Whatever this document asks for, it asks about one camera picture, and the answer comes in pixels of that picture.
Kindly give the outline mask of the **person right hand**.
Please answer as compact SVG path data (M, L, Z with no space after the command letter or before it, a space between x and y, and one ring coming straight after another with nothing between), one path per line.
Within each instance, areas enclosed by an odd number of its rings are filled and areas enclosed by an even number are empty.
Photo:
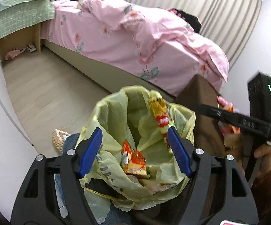
M238 147L238 157L237 164L239 165L243 174L247 168L243 167L243 161L246 161L246 156L244 156L245 143L243 141L239 142ZM259 162L258 169L255 171L255 178L263 178L271 171L271 145L262 144L254 151L254 158Z

